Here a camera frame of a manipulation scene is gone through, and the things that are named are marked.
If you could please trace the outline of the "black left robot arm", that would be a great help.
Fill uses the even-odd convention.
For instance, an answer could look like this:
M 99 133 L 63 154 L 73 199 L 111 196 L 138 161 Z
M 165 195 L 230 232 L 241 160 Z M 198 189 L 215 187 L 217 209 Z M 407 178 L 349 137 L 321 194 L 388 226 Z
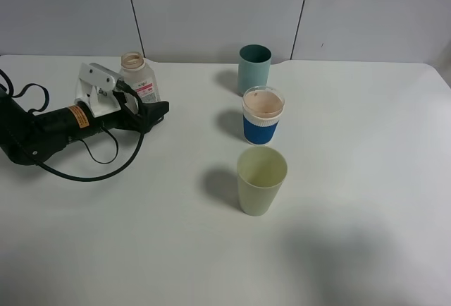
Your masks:
M 116 112 L 95 118 L 84 102 L 34 115 L 22 109 L 1 86 L 1 149 L 15 164 L 45 162 L 70 143 L 111 129 L 148 133 L 169 112 L 166 101 L 145 104 L 145 116 L 125 105 L 125 93 L 115 91 Z

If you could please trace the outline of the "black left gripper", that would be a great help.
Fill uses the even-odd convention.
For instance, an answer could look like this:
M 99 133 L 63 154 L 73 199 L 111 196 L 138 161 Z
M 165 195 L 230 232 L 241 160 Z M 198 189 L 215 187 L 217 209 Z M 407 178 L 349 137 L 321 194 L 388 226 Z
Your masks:
M 100 117 L 93 117 L 96 127 L 106 130 L 119 129 L 148 133 L 155 125 L 162 122 L 169 112 L 169 102 L 138 103 L 138 116 L 132 111 L 121 109 Z

